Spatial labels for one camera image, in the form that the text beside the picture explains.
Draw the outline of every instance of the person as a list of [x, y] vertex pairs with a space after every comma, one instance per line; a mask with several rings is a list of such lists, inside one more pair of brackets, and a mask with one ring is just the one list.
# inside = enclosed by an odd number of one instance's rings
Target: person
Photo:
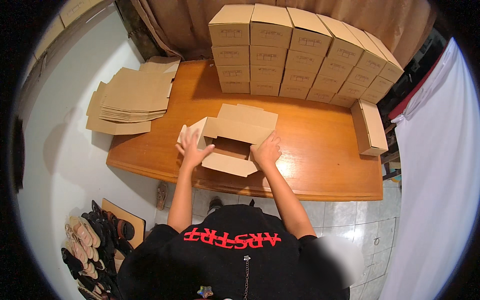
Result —
[[256, 149], [281, 220], [251, 205], [225, 205], [192, 225], [192, 172], [214, 150], [197, 149], [190, 129], [176, 145], [183, 155], [167, 224], [123, 262], [117, 277], [124, 299], [349, 299], [341, 270], [315, 247], [307, 213], [276, 161], [276, 131]]

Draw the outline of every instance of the white wall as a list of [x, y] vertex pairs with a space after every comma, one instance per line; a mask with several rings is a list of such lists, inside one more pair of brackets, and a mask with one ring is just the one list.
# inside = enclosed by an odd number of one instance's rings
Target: white wall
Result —
[[103, 197], [142, 217], [155, 219], [157, 180], [108, 167], [112, 136], [85, 129], [86, 108], [100, 81], [141, 63], [114, 8], [109, 7], [59, 61], [41, 88], [25, 128], [24, 189], [20, 217], [33, 254], [63, 299], [83, 299], [63, 263], [64, 224], [91, 210]]

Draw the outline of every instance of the wooden table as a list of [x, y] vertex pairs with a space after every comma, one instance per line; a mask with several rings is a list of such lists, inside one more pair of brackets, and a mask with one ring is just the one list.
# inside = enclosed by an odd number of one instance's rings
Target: wooden table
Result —
[[[348, 108], [272, 96], [223, 94], [212, 60], [182, 62], [164, 117], [152, 131], [115, 136], [107, 165], [176, 182], [182, 157], [174, 145], [183, 124], [216, 117], [222, 103], [263, 108], [278, 114], [276, 129], [283, 155], [277, 166], [301, 200], [381, 200], [379, 157], [359, 155]], [[239, 195], [272, 197], [264, 174], [248, 177], [197, 167], [193, 186]]]

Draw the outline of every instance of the foot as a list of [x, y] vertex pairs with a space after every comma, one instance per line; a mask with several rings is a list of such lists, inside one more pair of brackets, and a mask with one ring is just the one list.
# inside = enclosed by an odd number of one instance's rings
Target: foot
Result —
[[207, 214], [210, 213], [213, 209], [221, 208], [223, 206], [222, 200], [218, 197], [215, 196], [210, 200], [210, 204], [208, 205], [208, 212]]

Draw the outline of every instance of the white backdrop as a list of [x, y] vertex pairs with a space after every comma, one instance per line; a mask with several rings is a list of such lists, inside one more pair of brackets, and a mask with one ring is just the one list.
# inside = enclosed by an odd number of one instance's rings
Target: white backdrop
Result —
[[461, 258], [480, 196], [479, 103], [454, 39], [393, 122], [401, 224], [380, 299], [434, 299]]

